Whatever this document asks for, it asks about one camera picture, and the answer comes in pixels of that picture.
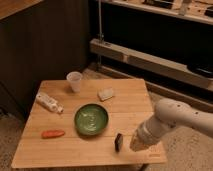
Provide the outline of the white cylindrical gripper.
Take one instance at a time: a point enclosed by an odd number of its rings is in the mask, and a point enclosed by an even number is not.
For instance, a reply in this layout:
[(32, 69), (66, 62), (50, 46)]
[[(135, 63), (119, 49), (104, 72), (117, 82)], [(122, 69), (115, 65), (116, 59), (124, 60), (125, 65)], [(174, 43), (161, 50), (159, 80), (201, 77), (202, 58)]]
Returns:
[(146, 150), (156, 145), (161, 138), (169, 132), (169, 126), (161, 122), (155, 116), (142, 122), (131, 138), (130, 149), (134, 152)]

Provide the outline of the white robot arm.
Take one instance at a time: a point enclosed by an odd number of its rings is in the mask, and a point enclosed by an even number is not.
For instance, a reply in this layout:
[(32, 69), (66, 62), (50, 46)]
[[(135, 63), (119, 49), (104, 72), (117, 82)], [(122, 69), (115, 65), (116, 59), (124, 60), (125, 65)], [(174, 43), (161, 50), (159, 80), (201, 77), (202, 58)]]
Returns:
[(153, 115), (135, 130), (130, 149), (134, 152), (146, 150), (179, 126), (192, 128), (213, 138), (213, 113), (195, 110), (181, 101), (161, 99), (155, 104)]

